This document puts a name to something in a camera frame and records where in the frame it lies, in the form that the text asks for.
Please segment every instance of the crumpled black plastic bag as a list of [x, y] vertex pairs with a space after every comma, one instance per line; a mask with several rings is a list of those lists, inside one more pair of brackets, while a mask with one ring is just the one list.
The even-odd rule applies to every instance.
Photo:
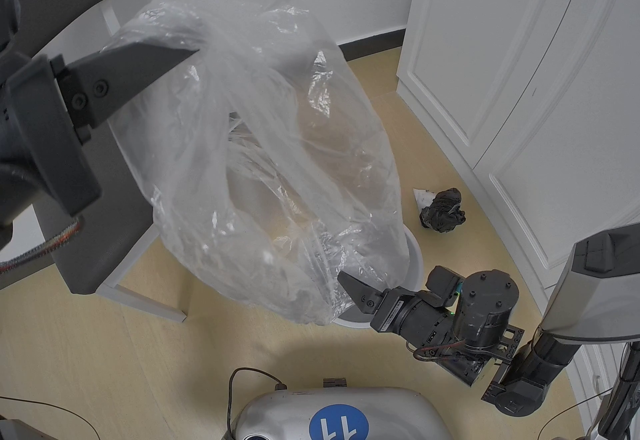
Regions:
[[460, 209], [461, 203], [462, 195], [458, 188], [440, 191], [431, 205], [420, 211], [420, 223], [436, 232], [451, 232], [467, 220], [465, 212]]

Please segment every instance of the blue logo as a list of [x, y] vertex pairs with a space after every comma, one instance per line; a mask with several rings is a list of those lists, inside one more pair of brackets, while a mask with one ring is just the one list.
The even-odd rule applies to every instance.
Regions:
[[325, 406], [309, 423], [311, 440], [365, 440], [368, 434], [364, 413], [348, 404]]

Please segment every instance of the white label sticker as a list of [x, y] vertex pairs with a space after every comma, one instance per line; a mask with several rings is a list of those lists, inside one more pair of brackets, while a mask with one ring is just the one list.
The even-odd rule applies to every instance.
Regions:
[[402, 301], [402, 300], [399, 300], [398, 303], [396, 303], [396, 306], [391, 311], [391, 314], [389, 314], [389, 317], [385, 321], [385, 324], [382, 325], [382, 328], [380, 329], [380, 332], [386, 332], [387, 331], [387, 328], [389, 328], [389, 325], [391, 323], [393, 323], [393, 320], [396, 318], [396, 316], [398, 315], [398, 312], [400, 312], [400, 309], [402, 308], [403, 305], [404, 305], [404, 301]]

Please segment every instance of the door panel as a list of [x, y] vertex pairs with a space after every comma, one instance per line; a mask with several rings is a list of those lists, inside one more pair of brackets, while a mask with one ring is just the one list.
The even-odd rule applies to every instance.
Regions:
[[474, 166], [570, 0], [413, 0], [399, 77]]
[[640, 0], [572, 0], [475, 173], [544, 286], [573, 243], [640, 215]]

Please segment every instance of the light wood floor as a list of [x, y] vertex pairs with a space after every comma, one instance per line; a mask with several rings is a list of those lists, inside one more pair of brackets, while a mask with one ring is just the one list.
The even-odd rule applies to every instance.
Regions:
[[[398, 58], [399, 50], [391, 50], [351, 67], [387, 129], [402, 184], [404, 222], [420, 243], [425, 268], [441, 264], [462, 275], [507, 271], [520, 288], [511, 322], [530, 336], [540, 321], [531, 294], [468, 188], [394, 92]], [[412, 188], [452, 186], [462, 192], [467, 222], [444, 235], [423, 229]], [[480, 401], [492, 374], [469, 389], [434, 364], [414, 361], [397, 336], [291, 324], [232, 302], [197, 281], [160, 242], [124, 284], [179, 306], [188, 312], [186, 322], [174, 324], [94, 295], [71, 295], [53, 266], [0, 291], [0, 393], [71, 408], [89, 419], [103, 440], [220, 438], [228, 376], [241, 365], [272, 372], [292, 389], [321, 386], [325, 377], [346, 377], [351, 386], [414, 389], [432, 401], [456, 440], [535, 440], [552, 415], [575, 403], [562, 375], [537, 413], [508, 418]], [[273, 384], [244, 373], [235, 388], [234, 412]], [[0, 414], [60, 440], [93, 434], [79, 419], [39, 405], [0, 400]], [[582, 435], [575, 409], [551, 423], [542, 438], [557, 435]]]

